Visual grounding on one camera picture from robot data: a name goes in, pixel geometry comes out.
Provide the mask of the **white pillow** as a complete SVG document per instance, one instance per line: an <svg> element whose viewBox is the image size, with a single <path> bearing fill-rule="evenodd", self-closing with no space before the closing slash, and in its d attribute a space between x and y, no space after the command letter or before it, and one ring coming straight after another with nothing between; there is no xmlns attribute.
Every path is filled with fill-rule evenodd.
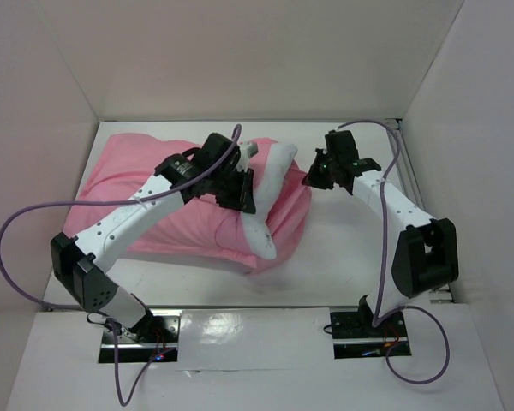
<svg viewBox="0 0 514 411"><path fill-rule="evenodd" d="M280 195L297 148L292 144L274 142L263 148L259 148L256 142L246 142L241 148L242 164L246 171L254 172L252 188L256 209L255 214L240 214L243 233L253 255L273 260L277 257L277 249L266 219Z"/></svg>

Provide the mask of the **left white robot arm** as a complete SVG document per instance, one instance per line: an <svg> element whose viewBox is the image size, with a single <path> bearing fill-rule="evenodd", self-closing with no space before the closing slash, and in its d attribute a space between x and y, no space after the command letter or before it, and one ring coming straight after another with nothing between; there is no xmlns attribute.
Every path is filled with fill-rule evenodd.
<svg viewBox="0 0 514 411"><path fill-rule="evenodd" d="M96 224L69 237L51 240L55 277L87 313L101 313L121 326L134 342L145 340L160 322L135 295L116 284L109 269L152 226L205 194L222 208L253 214L254 172L247 153L229 155L211 174L211 159L201 149L167 157L143 186Z"/></svg>

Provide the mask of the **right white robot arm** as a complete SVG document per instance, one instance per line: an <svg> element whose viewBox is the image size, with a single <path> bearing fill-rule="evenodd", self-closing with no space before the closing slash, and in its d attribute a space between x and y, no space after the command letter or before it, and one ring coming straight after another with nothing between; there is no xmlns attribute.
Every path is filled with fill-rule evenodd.
<svg viewBox="0 0 514 411"><path fill-rule="evenodd" d="M360 332L374 336L411 300L458 279L456 228L450 219L423 211L391 183L394 162L382 168L361 157L349 130L332 130L325 141L303 184L323 190L339 186L382 222L378 288L360 299L356 316Z"/></svg>

